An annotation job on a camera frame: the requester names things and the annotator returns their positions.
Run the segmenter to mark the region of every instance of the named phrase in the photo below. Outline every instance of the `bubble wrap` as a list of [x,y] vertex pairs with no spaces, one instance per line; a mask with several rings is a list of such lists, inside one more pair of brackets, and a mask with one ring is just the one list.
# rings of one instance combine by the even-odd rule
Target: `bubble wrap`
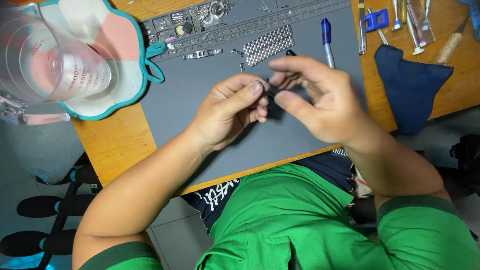
[[[58,103],[28,107],[26,114],[65,112]],[[38,126],[4,123],[6,140],[18,164],[47,184],[60,182],[85,152],[72,122]]]

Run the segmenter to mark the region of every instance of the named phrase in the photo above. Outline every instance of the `gray silicone mat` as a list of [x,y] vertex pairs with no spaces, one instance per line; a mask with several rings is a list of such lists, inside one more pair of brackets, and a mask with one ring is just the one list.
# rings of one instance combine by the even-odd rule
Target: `gray silicone mat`
[[[324,18],[330,21],[331,47],[336,68],[351,75],[352,83],[366,109],[350,0],[264,1],[274,12],[255,10],[254,8],[261,8],[263,5],[261,0],[237,0],[235,7],[228,12],[228,17],[222,17],[223,24],[210,29],[207,39],[203,40],[203,37],[209,31],[192,33],[189,37],[176,39],[173,42],[178,44],[175,53],[169,50],[153,58],[163,71],[165,82],[160,85],[151,84],[140,103],[158,147],[190,124],[200,103],[211,88],[219,81],[238,74],[240,63],[245,63],[246,73],[269,78],[272,71],[268,68],[268,61],[284,56],[284,51],[253,68],[246,64],[246,55],[241,58],[231,51],[233,49],[243,51],[243,45],[284,25],[291,25],[293,30],[295,46],[291,49],[294,52],[312,56],[326,63],[321,21]],[[153,27],[153,20],[162,16],[143,23]],[[202,59],[183,60],[183,55],[200,49],[223,49],[224,52]],[[308,99],[304,89],[299,88],[294,91]],[[186,186],[200,184],[330,145],[315,139],[298,120],[272,104],[269,107],[267,123],[251,125],[231,146],[211,155]]]

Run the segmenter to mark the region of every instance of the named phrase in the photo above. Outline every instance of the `hand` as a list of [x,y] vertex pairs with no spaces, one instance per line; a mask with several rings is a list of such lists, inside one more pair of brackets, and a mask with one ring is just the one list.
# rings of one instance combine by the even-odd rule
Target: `hand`
[[290,91],[278,93],[275,103],[319,140],[345,144],[354,138],[362,123],[369,121],[346,72],[306,56],[282,57],[271,61],[269,67],[275,71],[270,78],[272,87],[288,90],[301,85],[307,90],[313,105]]
[[222,150],[249,124],[267,121],[269,84],[258,76],[240,73],[215,85],[203,100],[187,130],[207,151]]

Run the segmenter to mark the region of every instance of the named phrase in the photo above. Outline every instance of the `measuring cup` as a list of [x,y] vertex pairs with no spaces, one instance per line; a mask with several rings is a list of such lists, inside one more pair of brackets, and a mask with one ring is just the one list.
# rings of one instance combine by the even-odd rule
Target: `measuring cup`
[[34,3],[0,9],[0,70],[4,120],[24,117],[27,106],[100,93],[111,79],[97,52],[47,22]]

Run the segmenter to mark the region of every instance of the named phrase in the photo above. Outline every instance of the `left hand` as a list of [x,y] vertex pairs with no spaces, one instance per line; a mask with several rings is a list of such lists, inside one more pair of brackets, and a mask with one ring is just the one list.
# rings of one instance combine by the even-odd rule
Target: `left hand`
[[187,128],[206,151],[222,150],[249,124],[267,121],[269,84],[258,76],[240,73],[215,85]]

